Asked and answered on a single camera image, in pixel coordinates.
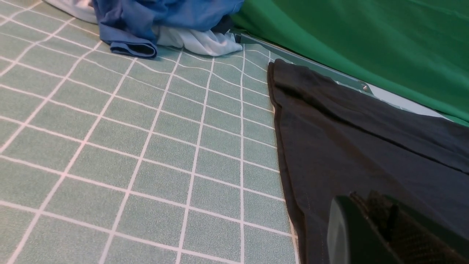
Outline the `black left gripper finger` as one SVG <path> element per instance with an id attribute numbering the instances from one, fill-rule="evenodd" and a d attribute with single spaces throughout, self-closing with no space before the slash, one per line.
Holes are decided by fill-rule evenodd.
<path id="1" fill-rule="evenodd" d="M 377 191 L 339 195 L 330 204 L 331 264 L 467 264 L 468 240 Z"/>

